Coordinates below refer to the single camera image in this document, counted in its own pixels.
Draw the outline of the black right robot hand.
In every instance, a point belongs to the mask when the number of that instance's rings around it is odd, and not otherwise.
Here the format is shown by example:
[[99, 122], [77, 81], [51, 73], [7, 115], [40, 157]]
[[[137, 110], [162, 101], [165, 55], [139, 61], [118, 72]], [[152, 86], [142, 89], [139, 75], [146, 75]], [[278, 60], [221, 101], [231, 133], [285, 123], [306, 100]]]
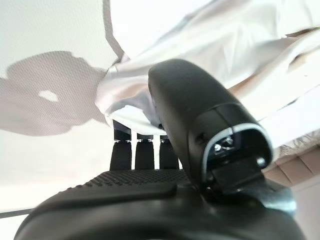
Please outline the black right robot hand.
[[41, 203], [17, 240], [303, 240], [291, 190], [264, 177], [266, 131], [214, 77], [181, 59], [148, 73], [183, 168], [107, 171]]

